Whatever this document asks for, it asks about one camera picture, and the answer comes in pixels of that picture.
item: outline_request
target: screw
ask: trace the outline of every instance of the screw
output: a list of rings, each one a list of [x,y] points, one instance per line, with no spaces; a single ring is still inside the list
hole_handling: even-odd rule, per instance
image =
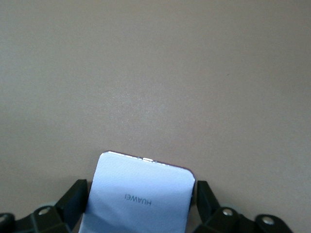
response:
[[[272,218],[268,217],[268,216],[265,216],[262,218],[262,221],[265,223],[265,224],[268,224],[268,225],[273,225],[274,224],[274,221]]]
[[[223,210],[223,214],[226,215],[226,216],[232,216],[233,212],[230,209],[224,209]]]
[[[3,215],[0,217],[0,223],[2,223],[3,221],[6,220],[6,218],[8,217],[8,215]]]
[[[47,208],[40,210],[40,212],[38,214],[39,215],[45,215],[48,211],[50,211],[50,207],[47,207]]]

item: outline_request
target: black clamp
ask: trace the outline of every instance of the black clamp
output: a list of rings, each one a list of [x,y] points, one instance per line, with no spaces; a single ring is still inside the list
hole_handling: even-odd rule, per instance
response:
[[[70,233],[85,211],[86,180],[77,180],[55,206],[44,206],[20,220],[0,214],[0,233]],[[206,181],[197,184],[197,208],[202,224],[193,233],[293,233],[280,218],[259,215],[251,221],[234,209],[221,207]]]

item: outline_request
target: beige tabletop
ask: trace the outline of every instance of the beige tabletop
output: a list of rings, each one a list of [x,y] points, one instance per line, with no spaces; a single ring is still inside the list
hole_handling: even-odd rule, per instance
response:
[[[309,232],[311,2],[1,0],[0,148],[17,218],[113,150]]]

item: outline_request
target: white smartphone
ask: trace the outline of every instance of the white smartphone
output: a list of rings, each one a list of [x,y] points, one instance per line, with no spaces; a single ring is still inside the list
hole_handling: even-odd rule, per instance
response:
[[[184,233],[194,183],[188,169],[105,152],[79,233]]]

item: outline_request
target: smartphone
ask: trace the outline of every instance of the smartphone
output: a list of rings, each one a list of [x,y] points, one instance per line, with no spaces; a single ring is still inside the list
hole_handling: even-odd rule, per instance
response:
[[[79,233],[184,233],[194,183],[186,168],[105,152]]]

